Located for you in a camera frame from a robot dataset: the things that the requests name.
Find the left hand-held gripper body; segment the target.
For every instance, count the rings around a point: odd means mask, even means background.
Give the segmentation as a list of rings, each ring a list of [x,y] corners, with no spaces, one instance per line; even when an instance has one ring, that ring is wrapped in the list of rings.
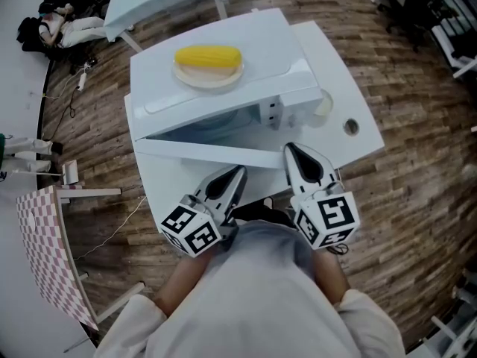
[[[218,206],[217,210],[193,195],[184,195],[160,222],[160,230],[175,248],[198,257],[213,245],[233,238],[239,228],[221,204]]]

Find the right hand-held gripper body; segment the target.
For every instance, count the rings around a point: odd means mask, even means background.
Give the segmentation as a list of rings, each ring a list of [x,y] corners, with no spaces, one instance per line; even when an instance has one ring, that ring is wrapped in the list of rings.
[[[314,250],[345,243],[361,225],[354,196],[340,181],[293,196],[291,207],[296,228]]]

